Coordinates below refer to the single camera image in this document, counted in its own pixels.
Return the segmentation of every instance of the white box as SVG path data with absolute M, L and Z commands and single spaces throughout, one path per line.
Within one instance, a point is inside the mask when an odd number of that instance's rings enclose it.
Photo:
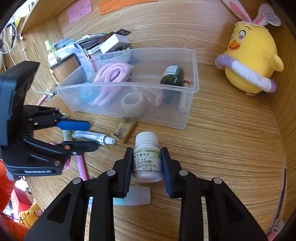
M 113 34 L 109 37 L 102 45 L 100 46 L 100 50 L 102 53 L 110 53 L 114 52 L 119 47 L 125 47 L 130 42 L 126 36 L 120 34 Z

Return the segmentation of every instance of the bottle label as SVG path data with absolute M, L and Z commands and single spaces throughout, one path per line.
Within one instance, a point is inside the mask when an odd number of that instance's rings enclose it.
M 166 75 L 169 75 L 169 74 L 176 75 L 177 68 L 178 68 L 177 65 L 170 65 L 169 67 L 167 67 L 165 69 L 165 73 L 163 74 L 163 77 L 166 76 Z
M 104 145 L 104 137 L 106 135 L 93 133 L 90 131 L 76 131 L 72 134 L 73 138 L 80 138 L 85 140 L 97 141 L 99 144 Z
M 56 58 L 54 56 L 54 53 L 48 54 L 48 63 L 49 63 L 50 66 L 53 66 L 54 64 L 57 63 L 57 60 L 56 60 Z
M 162 173 L 160 151 L 151 148 L 141 148 L 133 152 L 134 173 Z

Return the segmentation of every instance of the dark green glass bottle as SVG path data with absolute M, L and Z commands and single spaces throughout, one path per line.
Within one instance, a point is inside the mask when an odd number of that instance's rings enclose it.
M 163 77 L 160 81 L 163 85 L 183 86 L 184 70 L 177 65 L 170 65 L 165 69 Z M 163 90 L 163 102 L 169 104 L 172 98 L 178 94 L 179 91 Z

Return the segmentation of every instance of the orange sticky note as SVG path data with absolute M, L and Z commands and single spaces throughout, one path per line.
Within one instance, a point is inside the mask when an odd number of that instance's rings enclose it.
M 99 9 L 100 9 L 100 15 L 103 15 L 105 13 L 109 13 L 118 9 L 121 9 L 122 7 L 126 7 L 129 5 L 134 5 L 138 3 L 144 3 L 144 2 L 157 2 L 158 0 L 100 0 L 98 2 Z
M 126 2 L 128 2 L 128 5 L 134 5 L 134 4 L 138 4 L 138 3 L 144 3 L 144 2 L 157 2 L 157 0 L 127 0 Z
M 122 1 L 122 0 L 102 0 L 102 1 L 98 2 L 99 9 L 100 9 L 100 15 L 115 11 L 117 9 L 121 9 L 122 2 L 124 2 L 124 1 Z

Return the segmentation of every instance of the clear plastic storage box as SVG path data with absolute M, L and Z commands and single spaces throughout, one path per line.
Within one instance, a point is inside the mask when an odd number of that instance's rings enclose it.
M 106 63 L 128 63 L 131 76 L 127 82 L 94 83 L 98 70 Z M 189 87 L 160 84 L 170 65 L 184 70 Z M 100 55 L 89 60 L 57 86 L 57 91 L 71 111 L 83 111 L 117 118 L 185 129 L 194 93 L 199 90 L 195 51 L 181 48 L 142 48 Z M 162 97 L 173 93 L 170 103 Z M 93 99 L 107 96 L 103 104 Z

